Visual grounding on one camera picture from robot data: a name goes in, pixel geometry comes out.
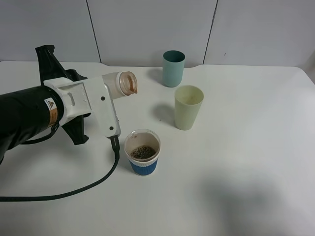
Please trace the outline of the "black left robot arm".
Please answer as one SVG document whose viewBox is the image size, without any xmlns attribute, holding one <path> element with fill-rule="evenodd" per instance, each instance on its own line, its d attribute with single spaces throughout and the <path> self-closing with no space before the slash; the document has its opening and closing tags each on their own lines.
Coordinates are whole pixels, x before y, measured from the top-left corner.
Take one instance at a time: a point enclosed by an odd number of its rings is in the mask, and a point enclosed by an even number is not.
<svg viewBox="0 0 315 236">
<path fill-rule="evenodd" d="M 0 96 L 0 159 L 5 153 L 59 122 L 64 108 L 52 89 L 37 86 Z"/>
</svg>

